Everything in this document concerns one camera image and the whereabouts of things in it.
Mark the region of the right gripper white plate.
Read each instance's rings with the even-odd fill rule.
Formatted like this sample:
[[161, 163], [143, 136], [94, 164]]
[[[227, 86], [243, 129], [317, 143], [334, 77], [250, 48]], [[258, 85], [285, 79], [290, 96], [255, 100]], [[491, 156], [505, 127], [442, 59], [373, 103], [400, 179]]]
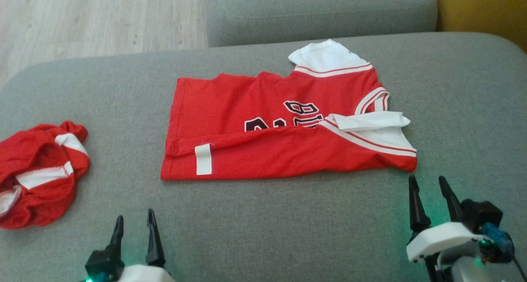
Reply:
[[408, 179], [410, 229], [416, 235], [407, 245], [407, 258], [425, 265], [429, 282], [487, 282], [487, 267], [478, 245], [483, 235], [460, 223], [463, 211], [457, 196], [444, 176], [439, 176], [438, 182], [452, 222], [429, 228], [431, 220], [424, 211], [416, 177]]

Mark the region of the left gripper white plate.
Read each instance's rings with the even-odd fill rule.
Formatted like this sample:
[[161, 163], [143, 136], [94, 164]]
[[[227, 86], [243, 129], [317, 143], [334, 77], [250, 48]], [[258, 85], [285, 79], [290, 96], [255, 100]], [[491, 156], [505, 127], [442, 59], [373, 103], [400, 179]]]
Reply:
[[[85, 282], [175, 282], [164, 268], [166, 259], [153, 209], [148, 209], [147, 227], [150, 234], [145, 265], [125, 266], [120, 257], [106, 251], [94, 251], [85, 264]], [[112, 254], [121, 254], [123, 236], [124, 217], [118, 216], [108, 244]]]

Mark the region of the red shorts with white stripes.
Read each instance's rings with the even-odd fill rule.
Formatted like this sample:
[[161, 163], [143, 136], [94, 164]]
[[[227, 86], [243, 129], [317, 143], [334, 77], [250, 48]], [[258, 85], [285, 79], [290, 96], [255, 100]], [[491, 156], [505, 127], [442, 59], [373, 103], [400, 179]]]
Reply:
[[65, 121], [0, 141], [0, 229], [47, 226], [70, 208], [91, 164], [83, 145], [87, 134]]

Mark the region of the red and white jersey shirt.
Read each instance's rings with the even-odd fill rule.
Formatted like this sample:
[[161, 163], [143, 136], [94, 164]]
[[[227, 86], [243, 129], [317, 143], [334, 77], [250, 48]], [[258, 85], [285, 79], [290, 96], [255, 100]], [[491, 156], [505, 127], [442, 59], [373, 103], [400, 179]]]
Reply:
[[414, 172], [410, 120], [388, 109], [373, 65], [326, 40], [291, 53], [282, 77], [179, 78], [160, 178], [268, 179], [395, 168]]

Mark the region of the large grey sofa seat cushion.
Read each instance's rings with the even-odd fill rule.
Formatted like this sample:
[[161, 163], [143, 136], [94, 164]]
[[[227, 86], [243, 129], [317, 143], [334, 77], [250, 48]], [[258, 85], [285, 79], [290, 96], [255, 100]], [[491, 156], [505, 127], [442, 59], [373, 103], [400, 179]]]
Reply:
[[[449, 220], [438, 176], [460, 200], [504, 212], [527, 273], [527, 54], [501, 37], [421, 33], [339, 38], [372, 62], [389, 107], [411, 120], [416, 178], [433, 222]], [[0, 140], [66, 119], [89, 131], [89, 172], [55, 223], [0, 230], [0, 282], [78, 282], [124, 216], [122, 258], [143, 263], [154, 209], [179, 282], [428, 282], [408, 261], [408, 175], [384, 169], [289, 179], [164, 183], [179, 77], [287, 75], [306, 42], [83, 58], [35, 65], [0, 91]]]

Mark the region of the small grey sofa seat cushion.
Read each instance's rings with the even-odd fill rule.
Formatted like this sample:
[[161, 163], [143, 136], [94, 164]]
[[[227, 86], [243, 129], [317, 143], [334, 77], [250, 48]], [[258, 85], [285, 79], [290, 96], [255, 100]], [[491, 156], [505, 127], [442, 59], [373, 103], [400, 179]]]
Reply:
[[207, 0], [210, 47], [435, 31], [437, 0]]

